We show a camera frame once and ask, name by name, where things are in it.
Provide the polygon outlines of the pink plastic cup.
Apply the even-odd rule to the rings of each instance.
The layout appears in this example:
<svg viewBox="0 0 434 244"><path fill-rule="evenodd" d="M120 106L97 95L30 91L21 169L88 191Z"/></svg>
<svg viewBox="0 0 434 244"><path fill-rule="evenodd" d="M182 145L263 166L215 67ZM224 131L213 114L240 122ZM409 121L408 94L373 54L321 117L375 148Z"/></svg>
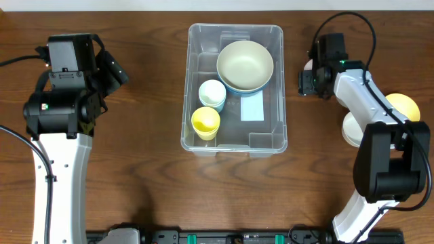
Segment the pink plastic cup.
<svg viewBox="0 0 434 244"><path fill-rule="evenodd" d="M310 59L304 66L304 70L312 70L313 69L313 60Z"/></svg>

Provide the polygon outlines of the white bowl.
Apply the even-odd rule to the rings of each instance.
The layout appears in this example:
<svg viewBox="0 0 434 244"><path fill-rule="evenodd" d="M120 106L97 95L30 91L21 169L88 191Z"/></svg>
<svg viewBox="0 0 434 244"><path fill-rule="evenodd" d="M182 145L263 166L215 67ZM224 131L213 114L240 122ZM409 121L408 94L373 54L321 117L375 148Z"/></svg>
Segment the white bowl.
<svg viewBox="0 0 434 244"><path fill-rule="evenodd" d="M344 117L341 132L348 144L359 148L363 132L351 112L348 112Z"/></svg>

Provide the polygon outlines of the cream beige bowl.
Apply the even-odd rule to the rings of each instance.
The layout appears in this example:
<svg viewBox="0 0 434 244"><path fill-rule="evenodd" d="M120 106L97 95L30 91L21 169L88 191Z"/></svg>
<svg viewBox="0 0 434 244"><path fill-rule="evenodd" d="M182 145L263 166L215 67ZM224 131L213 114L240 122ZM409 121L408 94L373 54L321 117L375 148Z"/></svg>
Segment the cream beige bowl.
<svg viewBox="0 0 434 244"><path fill-rule="evenodd" d="M216 70L230 86L241 90L257 89L271 79L274 61L270 52L254 41L235 41L218 55Z"/></svg>

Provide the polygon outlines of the yellow bowl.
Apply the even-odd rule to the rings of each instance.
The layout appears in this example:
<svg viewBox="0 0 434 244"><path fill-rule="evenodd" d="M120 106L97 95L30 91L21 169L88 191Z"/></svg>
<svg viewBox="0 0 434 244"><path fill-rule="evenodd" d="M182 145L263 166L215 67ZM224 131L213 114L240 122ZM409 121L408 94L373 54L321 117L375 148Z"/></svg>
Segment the yellow bowl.
<svg viewBox="0 0 434 244"><path fill-rule="evenodd" d="M386 99L411 121L420 121L420 109L410 97L404 94L389 94Z"/></svg>

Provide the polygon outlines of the clear plastic storage bin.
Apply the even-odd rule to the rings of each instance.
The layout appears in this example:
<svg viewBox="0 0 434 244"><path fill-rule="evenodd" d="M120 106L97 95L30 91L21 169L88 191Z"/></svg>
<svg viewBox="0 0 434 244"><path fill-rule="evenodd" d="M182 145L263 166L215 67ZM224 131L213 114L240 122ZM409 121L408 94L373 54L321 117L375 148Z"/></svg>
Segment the clear plastic storage bin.
<svg viewBox="0 0 434 244"><path fill-rule="evenodd" d="M272 55L274 72L269 85L262 90L263 121L241 120L241 97L226 93L220 112L220 127L213 140L202 140L193 129L191 116L202 106L200 85L217 79L218 54L234 41L250 40L263 45ZM220 152L249 153L251 157L269 157L282 153L288 146L283 31L277 25L266 24L205 24L189 28L186 58L186 78L180 142L197 156L215 156Z"/></svg>

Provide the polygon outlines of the blue plastic cup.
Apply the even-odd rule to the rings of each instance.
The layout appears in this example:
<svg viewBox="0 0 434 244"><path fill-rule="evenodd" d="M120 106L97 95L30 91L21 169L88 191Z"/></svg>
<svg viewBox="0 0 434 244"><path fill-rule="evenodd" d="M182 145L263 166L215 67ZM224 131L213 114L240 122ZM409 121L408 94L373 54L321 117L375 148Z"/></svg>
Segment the blue plastic cup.
<svg viewBox="0 0 434 244"><path fill-rule="evenodd" d="M200 100L200 102L203 106L213 108L218 113L220 113L224 107L225 100L222 100L221 102L215 104L205 102L204 100Z"/></svg>

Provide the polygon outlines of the cream white cup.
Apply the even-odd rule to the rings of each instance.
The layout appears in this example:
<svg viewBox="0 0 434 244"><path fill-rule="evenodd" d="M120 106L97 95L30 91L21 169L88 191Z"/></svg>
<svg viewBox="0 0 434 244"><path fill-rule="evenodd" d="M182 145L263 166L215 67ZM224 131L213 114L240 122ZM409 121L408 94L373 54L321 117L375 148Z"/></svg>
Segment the cream white cup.
<svg viewBox="0 0 434 244"><path fill-rule="evenodd" d="M222 82L210 79L200 85L198 94L204 106L217 107L226 98L226 87Z"/></svg>

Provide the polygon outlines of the yellow cup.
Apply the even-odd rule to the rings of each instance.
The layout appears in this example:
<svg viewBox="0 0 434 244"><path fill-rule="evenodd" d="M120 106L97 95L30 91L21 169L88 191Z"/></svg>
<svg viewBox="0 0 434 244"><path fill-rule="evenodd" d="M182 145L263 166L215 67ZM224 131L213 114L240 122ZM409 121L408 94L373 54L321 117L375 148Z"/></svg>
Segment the yellow cup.
<svg viewBox="0 0 434 244"><path fill-rule="evenodd" d="M191 123L202 140L213 140L220 127L220 115L214 108L204 106L194 111Z"/></svg>

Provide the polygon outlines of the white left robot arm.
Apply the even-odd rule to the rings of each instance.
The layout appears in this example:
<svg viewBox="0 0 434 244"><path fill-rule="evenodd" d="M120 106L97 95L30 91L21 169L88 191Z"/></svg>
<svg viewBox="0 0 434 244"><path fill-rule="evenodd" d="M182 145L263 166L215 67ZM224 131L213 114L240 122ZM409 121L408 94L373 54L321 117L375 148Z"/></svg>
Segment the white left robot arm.
<svg viewBox="0 0 434 244"><path fill-rule="evenodd" d="M96 34L54 35L38 47L50 69L23 108L35 164L33 243L84 243L85 178L104 99L129 81Z"/></svg>

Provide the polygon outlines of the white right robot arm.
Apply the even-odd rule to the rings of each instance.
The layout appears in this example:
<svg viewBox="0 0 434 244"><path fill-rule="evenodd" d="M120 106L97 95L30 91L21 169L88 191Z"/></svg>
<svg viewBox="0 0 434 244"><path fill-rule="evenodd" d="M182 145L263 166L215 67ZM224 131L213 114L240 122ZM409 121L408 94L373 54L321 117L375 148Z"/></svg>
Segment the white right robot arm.
<svg viewBox="0 0 434 244"><path fill-rule="evenodd" d="M363 131L355 164L355 192L332 220L322 243L363 243L388 211L416 211L432 191L430 129L397 111L359 60L310 59L299 73L303 95L334 95Z"/></svg>

